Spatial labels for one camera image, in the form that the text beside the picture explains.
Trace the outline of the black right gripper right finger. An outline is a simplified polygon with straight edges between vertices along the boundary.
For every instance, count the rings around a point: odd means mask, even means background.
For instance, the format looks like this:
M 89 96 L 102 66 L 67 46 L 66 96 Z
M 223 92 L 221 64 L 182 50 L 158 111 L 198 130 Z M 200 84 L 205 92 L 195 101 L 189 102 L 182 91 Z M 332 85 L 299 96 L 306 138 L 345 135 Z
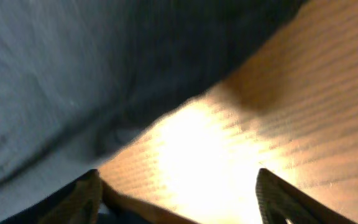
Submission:
M 265 168 L 255 191 L 263 224 L 356 224 Z

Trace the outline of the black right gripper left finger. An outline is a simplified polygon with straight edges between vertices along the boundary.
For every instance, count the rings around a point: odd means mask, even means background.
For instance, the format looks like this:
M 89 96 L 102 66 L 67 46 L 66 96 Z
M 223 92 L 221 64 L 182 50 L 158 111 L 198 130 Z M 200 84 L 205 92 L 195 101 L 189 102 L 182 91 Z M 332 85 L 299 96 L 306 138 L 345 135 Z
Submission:
M 103 194 L 96 169 L 1 224 L 95 224 Z

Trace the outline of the dark blue shorts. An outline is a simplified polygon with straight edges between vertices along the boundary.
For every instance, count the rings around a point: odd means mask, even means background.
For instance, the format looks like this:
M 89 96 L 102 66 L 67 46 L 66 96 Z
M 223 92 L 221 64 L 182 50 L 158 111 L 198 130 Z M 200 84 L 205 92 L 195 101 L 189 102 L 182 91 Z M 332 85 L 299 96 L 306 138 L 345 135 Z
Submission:
M 0 222 L 35 223 L 81 175 L 204 93 L 300 0 L 0 0 Z

